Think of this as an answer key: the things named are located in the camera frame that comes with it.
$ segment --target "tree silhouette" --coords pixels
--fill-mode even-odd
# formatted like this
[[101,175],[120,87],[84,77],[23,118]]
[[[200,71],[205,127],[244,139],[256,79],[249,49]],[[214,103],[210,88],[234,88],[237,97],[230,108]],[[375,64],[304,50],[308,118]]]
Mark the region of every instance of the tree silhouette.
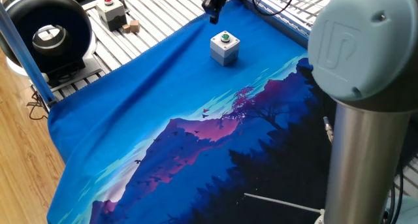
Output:
[[281,86],[279,81],[269,80],[265,90],[252,95],[254,87],[245,87],[237,91],[232,105],[232,112],[222,115],[219,126],[222,126],[222,119],[234,119],[242,123],[243,120],[263,118],[277,130],[281,127],[276,123],[280,114],[289,113],[289,105],[285,99],[279,98]]

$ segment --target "mountain print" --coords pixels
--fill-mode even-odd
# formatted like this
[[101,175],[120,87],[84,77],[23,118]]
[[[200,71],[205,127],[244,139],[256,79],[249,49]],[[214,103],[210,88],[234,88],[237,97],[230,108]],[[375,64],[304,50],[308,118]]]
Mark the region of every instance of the mountain print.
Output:
[[244,196],[325,207],[330,142],[322,117],[335,105],[323,104],[311,71],[303,58],[262,91],[237,91],[219,118],[208,108],[201,120],[171,119],[145,157],[131,161],[138,168],[121,199],[93,202],[90,223],[314,223],[315,213]]

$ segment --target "wire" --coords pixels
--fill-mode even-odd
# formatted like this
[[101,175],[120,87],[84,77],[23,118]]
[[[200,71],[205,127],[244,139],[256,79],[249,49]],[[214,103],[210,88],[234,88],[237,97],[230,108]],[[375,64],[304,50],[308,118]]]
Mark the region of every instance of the wire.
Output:
[[261,197],[261,196],[258,196],[258,195],[252,195],[252,194],[248,194],[248,193],[244,193],[244,195],[248,196],[248,197],[256,198],[256,199],[266,200],[266,201],[270,201],[270,202],[276,202],[278,204],[288,205],[288,206],[291,206],[291,207],[294,207],[294,208],[300,208],[300,209],[311,211],[311,212],[321,213],[321,211],[316,209],[316,208],[309,208],[309,207],[305,207],[305,206],[302,206],[302,205],[292,204],[292,203],[289,203],[289,202],[270,199],[270,198]]
[[398,221],[400,208],[402,207],[402,198],[404,196],[404,169],[402,167],[402,162],[399,160],[399,198],[398,205],[396,207],[396,212],[394,213],[393,220],[391,224],[395,224]]
[[393,213],[394,213],[394,203],[395,203],[395,192],[394,192],[394,183],[391,189],[391,207],[389,209],[389,215],[387,216],[386,223],[390,224],[392,222]]
[[35,100],[35,102],[30,102],[30,103],[27,103],[27,104],[26,104],[26,106],[32,106],[32,109],[31,109],[31,111],[30,111],[30,113],[29,113],[29,118],[30,118],[31,120],[41,120],[41,119],[43,119],[43,118],[48,119],[48,117],[46,117],[46,116],[42,116],[42,117],[40,117],[40,118],[34,118],[34,117],[32,116],[32,113],[33,113],[33,111],[34,111],[35,107],[41,107],[41,108],[44,108],[44,105],[43,105],[43,102],[42,102],[41,97],[39,96],[38,91],[35,91],[35,92],[32,94],[32,97],[31,97],[31,98],[32,98],[33,100]]
[[280,14],[281,12],[283,12],[285,9],[287,9],[287,7],[292,3],[292,0],[289,0],[289,2],[287,2],[286,6],[284,8],[282,8],[279,12],[273,12],[273,13],[266,13],[264,11],[262,11],[259,7],[258,4],[255,3],[255,0],[251,0],[253,2],[253,7],[254,9],[259,12],[262,15],[265,16],[275,16],[277,14]]

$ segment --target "blue fabric mat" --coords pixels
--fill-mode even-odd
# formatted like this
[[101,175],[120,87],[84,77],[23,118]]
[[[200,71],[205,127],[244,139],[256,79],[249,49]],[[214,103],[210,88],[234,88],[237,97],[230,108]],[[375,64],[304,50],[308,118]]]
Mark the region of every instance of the blue fabric mat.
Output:
[[[222,67],[210,39],[241,40]],[[238,1],[52,107],[66,162],[49,223],[313,223],[330,145],[306,50]]]

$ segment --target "black cable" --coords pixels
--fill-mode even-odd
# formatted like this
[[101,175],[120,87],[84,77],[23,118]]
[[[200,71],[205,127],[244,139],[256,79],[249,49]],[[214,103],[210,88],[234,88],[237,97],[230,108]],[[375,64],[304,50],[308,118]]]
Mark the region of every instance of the black cable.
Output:
[[396,212],[394,213],[391,224],[395,224],[396,221],[398,221],[400,208],[402,207],[402,197],[404,195],[404,169],[403,169],[401,160],[399,160],[398,169],[399,169],[399,198],[398,198],[398,205],[396,206]]
[[390,224],[392,222],[393,214],[394,214],[394,203],[395,203],[395,192],[394,192],[394,183],[391,189],[391,207],[389,209],[389,215],[387,216],[386,223]]
[[42,102],[42,99],[39,97],[39,94],[38,94],[38,92],[36,91],[36,92],[34,92],[33,94],[32,94],[32,97],[31,97],[33,100],[35,100],[35,102],[30,102],[30,103],[27,103],[26,104],[26,106],[32,106],[32,109],[31,109],[31,111],[30,111],[30,113],[29,113],[29,118],[31,119],[31,120],[41,120],[41,119],[43,119],[43,118],[46,118],[46,119],[48,119],[48,117],[46,117],[46,116],[42,116],[41,118],[34,118],[34,117],[32,117],[32,113],[33,113],[33,111],[34,111],[34,109],[35,109],[35,107],[41,107],[41,108],[44,108],[44,105],[43,105],[43,102]]
[[262,15],[265,16],[275,16],[277,14],[280,14],[281,12],[283,12],[285,9],[287,9],[287,7],[292,3],[292,0],[289,0],[289,2],[287,2],[286,6],[284,8],[282,8],[279,12],[273,12],[273,13],[266,13],[264,11],[262,11],[261,9],[259,9],[259,7],[257,6],[257,4],[255,3],[255,0],[251,0],[253,2],[253,7],[254,9],[259,12]]

